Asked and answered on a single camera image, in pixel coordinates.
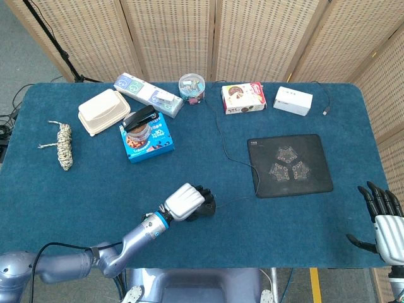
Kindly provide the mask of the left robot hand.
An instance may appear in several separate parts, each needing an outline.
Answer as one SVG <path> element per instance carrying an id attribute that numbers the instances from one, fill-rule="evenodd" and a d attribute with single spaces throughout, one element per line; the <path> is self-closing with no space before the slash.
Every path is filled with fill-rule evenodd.
<path id="1" fill-rule="evenodd" d="M 161 210 L 175 221 L 192 222 L 202 217 L 212 217 L 216 202 L 208 188 L 185 183 L 165 200 Z"/>

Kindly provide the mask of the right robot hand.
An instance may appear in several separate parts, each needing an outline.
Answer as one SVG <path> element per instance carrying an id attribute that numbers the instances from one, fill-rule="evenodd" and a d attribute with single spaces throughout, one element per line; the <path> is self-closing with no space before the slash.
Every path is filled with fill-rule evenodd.
<path id="1" fill-rule="evenodd" d="M 368 181 L 367 187 L 358 187 L 363 195 L 375 232 L 375 243 L 358 240 L 352 234 L 346 237 L 351 244 L 378 254 L 390 266 L 403 265 L 403 208 L 393 192 L 383 190 Z"/>

